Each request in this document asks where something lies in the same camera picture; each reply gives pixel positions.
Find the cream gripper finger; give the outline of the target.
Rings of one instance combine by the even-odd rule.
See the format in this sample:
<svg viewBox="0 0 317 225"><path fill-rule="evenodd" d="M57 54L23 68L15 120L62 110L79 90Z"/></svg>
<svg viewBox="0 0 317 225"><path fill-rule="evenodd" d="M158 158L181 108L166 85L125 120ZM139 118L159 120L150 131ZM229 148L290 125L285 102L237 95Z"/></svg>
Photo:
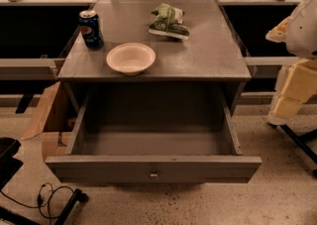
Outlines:
<svg viewBox="0 0 317 225"><path fill-rule="evenodd" d="M284 125L299 112L302 105L297 100L274 96L266 119L272 125Z"/></svg>

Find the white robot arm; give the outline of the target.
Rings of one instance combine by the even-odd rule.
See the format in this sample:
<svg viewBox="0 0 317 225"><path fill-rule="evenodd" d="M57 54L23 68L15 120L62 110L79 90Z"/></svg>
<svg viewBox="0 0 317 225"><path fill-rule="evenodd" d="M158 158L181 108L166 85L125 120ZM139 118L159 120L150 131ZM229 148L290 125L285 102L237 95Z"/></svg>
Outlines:
<svg viewBox="0 0 317 225"><path fill-rule="evenodd" d="M285 43L289 53L300 57L280 69L269 107L267 121L283 125L317 93L317 0L302 0L265 38Z"/></svg>

